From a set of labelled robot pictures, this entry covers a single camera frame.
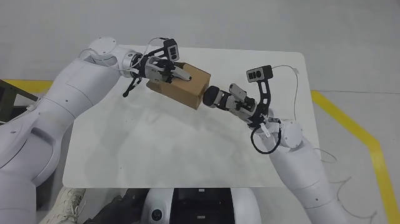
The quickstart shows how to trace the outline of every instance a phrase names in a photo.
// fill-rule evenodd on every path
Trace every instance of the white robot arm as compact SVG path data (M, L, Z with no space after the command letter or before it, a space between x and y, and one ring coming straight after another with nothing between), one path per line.
M229 111L248 124L252 129L253 146L259 153L269 155L282 182L300 201L311 223L349 223L329 185L318 154L303 137L300 124L273 117L269 109L271 93L268 85L268 79L272 77L271 66L247 71L247 80L257 82L259 86L261 100L258 105L234 83L230 85L229 92L211 86L204 94L203 103ZM267 151L261 151L255 145L254 135L262 139Z
M133 78L124 97L142 78L191 79L174 65L179 59L175 40L161 39L164 46L149 54L122 48L113 38L93 41L86 49L90 54L63 69L43 98L0 126L0 224L36 221L36 187L56 169L65 131L101 101L121 76Z

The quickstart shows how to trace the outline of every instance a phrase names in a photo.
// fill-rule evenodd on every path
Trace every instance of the brown cardboard box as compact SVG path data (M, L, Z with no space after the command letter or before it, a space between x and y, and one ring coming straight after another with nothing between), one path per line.
M187 71L192 76L192 80L183 81L174 78L172 83L153 83L149 81L146 86L186 106L198 109L202 96L208 88L211 75L187 63L179 63L177 66Z

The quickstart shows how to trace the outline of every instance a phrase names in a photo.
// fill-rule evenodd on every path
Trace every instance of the shoe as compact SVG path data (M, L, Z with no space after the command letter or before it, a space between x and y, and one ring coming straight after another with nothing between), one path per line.
M76 224L79 211L79 204L85 194L85 188L66 188L65 186L58 193L57 200L50 212L40 221L40 224Z

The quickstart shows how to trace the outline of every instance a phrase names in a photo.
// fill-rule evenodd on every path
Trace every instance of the table top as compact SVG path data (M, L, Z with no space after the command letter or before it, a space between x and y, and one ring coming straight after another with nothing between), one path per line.
M143 52L144 46L127 46ZM299 71L296 116L305 137L319 147L304 56L300 53L179 48L180 61L211 74L210 85L228 90L236 83L259 99L246 71L287 64ZM296 77L276 68L269 80L275 117L294 118ZM189 108L142 83L127 98L131 79L121 78L106 97L78 117L64 171L70 188L172 188L284 186L268 155L250 141L238 117L201 104Z

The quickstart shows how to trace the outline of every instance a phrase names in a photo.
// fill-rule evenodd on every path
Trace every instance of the yellow floor line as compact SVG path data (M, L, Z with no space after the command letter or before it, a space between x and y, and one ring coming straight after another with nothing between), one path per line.
M352 133L355 137L359 138L369 150L372 165L374 167L375 176L379 191L381 192L382 202L385 208L387 222L395 224L400 222L400 213L396 198L394 197L394 190L390 181L388 169L386 168L385 160L381 145L375 137L370 135L364 128L358 125L343 111L331 103L325 96L318 91L311 92L312 100L320 106L325 112L332 116L340 125Z
M26 79L3 79L3 81L14 85L17 88L27 91L28 93L42 93L50 88L53 81L38 81Z

